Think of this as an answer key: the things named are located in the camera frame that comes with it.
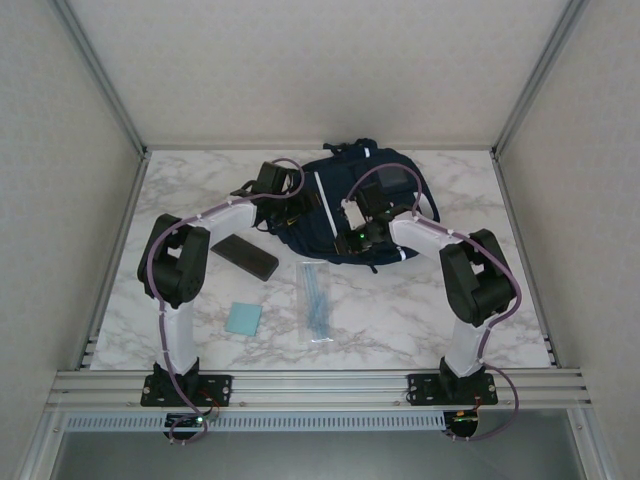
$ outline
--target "marble surface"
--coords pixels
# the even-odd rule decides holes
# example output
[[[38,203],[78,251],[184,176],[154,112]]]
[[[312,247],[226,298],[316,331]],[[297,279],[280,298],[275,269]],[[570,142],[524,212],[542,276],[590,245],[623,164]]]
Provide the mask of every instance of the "marble surface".
[[[548,367],[549,357],[487,152],[406,151],[420,166],[451,228],[492,230],[521,282],[524,302],[492,333],[486,357],[501,367]],[[303,163],[324,151],[206,151],[153,153],[138,200],[91,368],[147,370],[156,355],[157,307],[144,295],[136,268],[158,215],[201,212],[255,178],[263,161]],[[446,352],[454,314],[439,266],[422,256],[379,267],[331,265],[332,337],[301,341],[296,319],[295,265],[304,260],[277,237],[255,229],[241,236],[280,259],[264,283],[209,254],[196,299],[194,337],[205,369],[435,368]],[[225,332],[232,302],[263,306],[255,337]]]

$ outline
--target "white wall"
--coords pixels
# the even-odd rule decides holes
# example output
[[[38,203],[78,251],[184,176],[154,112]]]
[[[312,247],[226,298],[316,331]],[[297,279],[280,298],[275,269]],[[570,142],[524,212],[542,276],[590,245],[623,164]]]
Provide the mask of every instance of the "white wall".
[[[640,478],[640,2],[592,0],[502,159],[570,365]]]
[[[484,145],[566,0],[71,0],[148,145]]]
[[[44,0],[0,2],[0,477],[68,369],[136,168]]]

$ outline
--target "light blue cloth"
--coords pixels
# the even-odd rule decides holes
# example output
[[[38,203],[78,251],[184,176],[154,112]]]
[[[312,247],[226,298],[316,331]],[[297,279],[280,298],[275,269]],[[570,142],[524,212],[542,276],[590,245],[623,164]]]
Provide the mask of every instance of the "light blue cloth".
[[[233,302],[225,330],[230,333],[255,337],[261,313],[261,305]]]

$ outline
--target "navy blue backpack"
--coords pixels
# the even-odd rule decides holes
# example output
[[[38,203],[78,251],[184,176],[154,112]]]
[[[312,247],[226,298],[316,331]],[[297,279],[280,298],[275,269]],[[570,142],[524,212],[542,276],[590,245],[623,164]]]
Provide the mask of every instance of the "navy blue backpack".
[[[410,249],[380,243],[358,255],[340,255],[334,244],[338,233],[349,230],[349,223],[342,213],[340,202],[351,187],[371,168],[387,163],[400,163],[418,174],[422,193],[429,202],[431,212],[422,213],[439,222],[440,215],[429,187],[416,164],[410,158],[391,148],[378,148],[375,141],[359,139],[353,144],[338,146],[325,144],[332,157],[315,160],[302,168],[305,172],[304,192],[311,193],[320,205],[300,215],[295,222],[273,225],[267,221],[268,231],[277,235],[291,250],[305,257],[327,260],[331,263],[368,265],[377,273],[374,265],[387,265],[417,255]],[[402,169],[387,168],[373,173],[360,186],[374,181],[381,186],[382,193],[394,205],[413,205],[418,188],[412,175]],[[293,175],[293,184],[298,184],[299,174]]]

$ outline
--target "clear plastic bag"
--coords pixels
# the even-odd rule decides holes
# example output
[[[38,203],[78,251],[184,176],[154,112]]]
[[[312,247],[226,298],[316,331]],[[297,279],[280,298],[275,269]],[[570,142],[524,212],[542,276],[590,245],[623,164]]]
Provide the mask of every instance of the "clear plastic bag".
[[[329,262],[298,262],[296,293],[300,340],[331,342],[331,274]]]

